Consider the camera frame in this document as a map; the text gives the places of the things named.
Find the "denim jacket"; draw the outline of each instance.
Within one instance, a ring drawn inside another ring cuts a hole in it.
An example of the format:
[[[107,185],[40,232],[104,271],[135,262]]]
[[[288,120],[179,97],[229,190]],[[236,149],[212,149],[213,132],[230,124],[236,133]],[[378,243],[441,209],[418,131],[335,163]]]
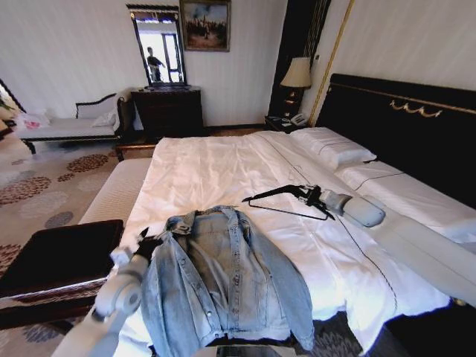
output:
[[[314,344],[307,285],[289,259],[228,206],[167,220],[142,283],[144,322],[160,356],[188,357],[215,338]]]

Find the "wooden dresser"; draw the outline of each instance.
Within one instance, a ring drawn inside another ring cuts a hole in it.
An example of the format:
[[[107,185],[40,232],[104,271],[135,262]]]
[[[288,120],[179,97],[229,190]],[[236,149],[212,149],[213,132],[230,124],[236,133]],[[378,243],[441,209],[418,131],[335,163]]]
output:
[[[149,138],[183,138],[204,133],[200,88],[194,86],[149,86],[132,92]]]

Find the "mirror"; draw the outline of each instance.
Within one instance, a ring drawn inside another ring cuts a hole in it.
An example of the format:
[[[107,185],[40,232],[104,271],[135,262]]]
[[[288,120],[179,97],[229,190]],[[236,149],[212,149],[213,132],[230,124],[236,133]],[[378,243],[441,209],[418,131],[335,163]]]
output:
[[[131,5],[135,35],[150,85],[187,84],[179,7]]]

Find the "framed painting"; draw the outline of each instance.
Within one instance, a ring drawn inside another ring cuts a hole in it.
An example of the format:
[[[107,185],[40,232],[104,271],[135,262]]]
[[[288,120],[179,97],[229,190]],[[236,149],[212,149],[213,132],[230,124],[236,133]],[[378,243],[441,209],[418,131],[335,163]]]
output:
[[[186,51],[230,51],[230,0],[181,0]]]

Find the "lamp shade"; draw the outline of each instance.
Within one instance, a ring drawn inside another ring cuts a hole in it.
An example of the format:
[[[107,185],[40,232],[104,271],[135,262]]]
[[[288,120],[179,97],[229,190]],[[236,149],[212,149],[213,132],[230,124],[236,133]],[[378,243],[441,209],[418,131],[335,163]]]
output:
[[[311,64],[309,57],[295,57],[291,61],[288,73],[281,82],[285,87],[310,87]]]

